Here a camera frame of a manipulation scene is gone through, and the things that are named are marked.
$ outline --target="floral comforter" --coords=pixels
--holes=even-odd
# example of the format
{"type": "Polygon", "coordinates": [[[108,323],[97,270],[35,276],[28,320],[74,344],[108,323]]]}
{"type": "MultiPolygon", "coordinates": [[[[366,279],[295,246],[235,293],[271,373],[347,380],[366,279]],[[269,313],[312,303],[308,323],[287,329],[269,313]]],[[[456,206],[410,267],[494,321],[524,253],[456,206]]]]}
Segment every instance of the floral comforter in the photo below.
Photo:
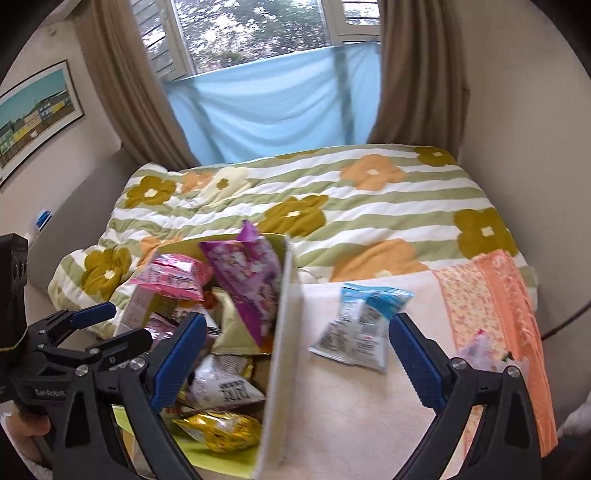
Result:
{"type": "Polygon", "coordinates": [[[62,260],[49,295],[56,308],[110,300],[117,316],[127,280],[160,245],[238,232],[249,219],[292,237],[302,281],[345,281],[437,270],[501,248],[529,287],[534,276],[499,213],[445,151],[433,147],[330,147],[180,172],[141,167],[97,245],[62,260]]]}

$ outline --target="blue and white snack bag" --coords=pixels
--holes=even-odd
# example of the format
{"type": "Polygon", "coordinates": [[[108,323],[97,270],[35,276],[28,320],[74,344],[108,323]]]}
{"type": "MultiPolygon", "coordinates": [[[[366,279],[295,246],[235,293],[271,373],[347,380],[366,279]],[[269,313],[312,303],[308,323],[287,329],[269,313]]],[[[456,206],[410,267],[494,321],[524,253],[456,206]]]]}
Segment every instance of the blue and white snack bag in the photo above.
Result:
{"type": "Polygon", "coordinates": [[[388,323],[414,294],[401,288],[346,283],[339,317],[308,350],[349,365],[386,370],[388,323]]]}

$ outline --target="blue gripper pad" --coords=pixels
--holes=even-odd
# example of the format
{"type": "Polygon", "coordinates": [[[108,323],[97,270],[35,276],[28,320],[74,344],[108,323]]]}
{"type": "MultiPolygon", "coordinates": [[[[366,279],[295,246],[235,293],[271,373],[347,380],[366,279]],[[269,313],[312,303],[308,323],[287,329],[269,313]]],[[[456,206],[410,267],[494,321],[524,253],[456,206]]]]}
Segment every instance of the blue gripper pad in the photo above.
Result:
{"type": "Polygon", "coordinates": [[[205,343],[206,330],[207,324],[202,314],[194,313],[192,318],[189,314],[170,339],[176,340],[176,343],[173,343],[152,379],[150,404],[154,411],[160,413],[164,407],[174,403],[205,343]]]}
{"type": "Polygon", "coordinates": [[[117,313],[117,310],[111,302],[99,303],[87,309],[74,312],[70,319],[70,326],[77,330],[82,330],[83,328],[113,318],[115,313],[117,313]]]}
{"type": "MultiPolygon", "coordinates": [[[[432,340],[427,340],[405,313],[398,313],[390,320],[388,333],[390,344],[398,355],[421,403],[439,414],[446,405],[444,396],[446,379],[441,370],[441,362],[436,364],[429,356],[428,351],[432,349],[427,342],[432,340]]],[[[447,358],[439,346],[434,344],[443,357],[447,358]]],[[[437,360],[441,361],[443,357],[438,355],[437,360]]]]}

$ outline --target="picture frame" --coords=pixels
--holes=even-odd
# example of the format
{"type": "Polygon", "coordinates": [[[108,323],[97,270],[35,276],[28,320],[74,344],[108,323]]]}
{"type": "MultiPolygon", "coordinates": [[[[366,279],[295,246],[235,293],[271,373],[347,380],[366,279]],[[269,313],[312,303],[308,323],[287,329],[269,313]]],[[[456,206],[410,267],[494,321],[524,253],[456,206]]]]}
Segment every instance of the picture frame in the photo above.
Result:
{"type": "Polygon", "coordinates": [[[0,187],[42,145],[82,117],[67,60],[0,96],[0,187]]]}

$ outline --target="curtain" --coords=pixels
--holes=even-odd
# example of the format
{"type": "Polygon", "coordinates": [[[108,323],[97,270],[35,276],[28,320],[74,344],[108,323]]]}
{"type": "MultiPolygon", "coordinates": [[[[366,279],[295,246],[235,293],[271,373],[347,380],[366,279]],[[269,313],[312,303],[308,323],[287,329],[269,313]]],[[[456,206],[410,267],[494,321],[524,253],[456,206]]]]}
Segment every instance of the curtain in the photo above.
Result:
{"type": "Polygon", "coordinates": [[[432,145],[457,156],[468,91],[452,0],[378,0],[382,91],[370,143],[432,145]]]}
{"type": "Polygon", "coordinates": [[[168,82],[193,154],[234,163],[365,143],[379,100],[379,44],[318,48],[168,82]]]}
{"type": "Polygon", "coordinates": [[[129,0],[83,0],[74,24],[99,99],[131,157],[170,170],[197,166],[150,68],[129,0]]]}

